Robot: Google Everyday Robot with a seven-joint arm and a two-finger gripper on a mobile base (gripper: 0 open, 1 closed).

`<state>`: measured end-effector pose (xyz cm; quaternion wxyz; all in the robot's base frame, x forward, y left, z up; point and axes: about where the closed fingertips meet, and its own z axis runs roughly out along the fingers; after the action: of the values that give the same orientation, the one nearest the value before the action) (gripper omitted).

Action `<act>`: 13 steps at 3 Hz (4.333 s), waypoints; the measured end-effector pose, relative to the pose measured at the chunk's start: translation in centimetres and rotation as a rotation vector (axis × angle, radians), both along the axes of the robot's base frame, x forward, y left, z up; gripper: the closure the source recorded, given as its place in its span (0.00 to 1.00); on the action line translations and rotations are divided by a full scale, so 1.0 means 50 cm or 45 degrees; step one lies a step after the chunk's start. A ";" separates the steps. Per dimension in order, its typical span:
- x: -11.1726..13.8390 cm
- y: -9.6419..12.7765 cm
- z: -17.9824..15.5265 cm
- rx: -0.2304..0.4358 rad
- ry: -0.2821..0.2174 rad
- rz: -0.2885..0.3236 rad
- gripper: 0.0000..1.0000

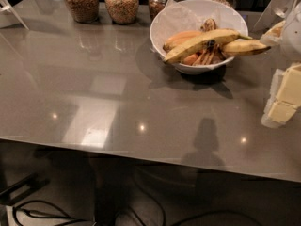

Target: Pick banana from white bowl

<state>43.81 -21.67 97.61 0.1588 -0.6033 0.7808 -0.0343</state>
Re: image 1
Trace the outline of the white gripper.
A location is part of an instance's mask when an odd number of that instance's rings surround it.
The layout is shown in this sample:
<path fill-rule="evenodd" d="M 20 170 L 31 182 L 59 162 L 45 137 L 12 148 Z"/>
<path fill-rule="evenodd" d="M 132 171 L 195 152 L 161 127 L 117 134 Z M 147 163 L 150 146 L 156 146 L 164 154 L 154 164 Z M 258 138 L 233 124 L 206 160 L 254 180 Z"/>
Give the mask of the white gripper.
<path fill-rule="evenodd" d="M 280 45 L 282 54 L 295 61 L 285 71 L 276 69 L 261 124 L 269 128 L 285 125 L 301 107 L 301 0 L 295 0 L 286 21 L 265 32 L 260 42 Z"/>

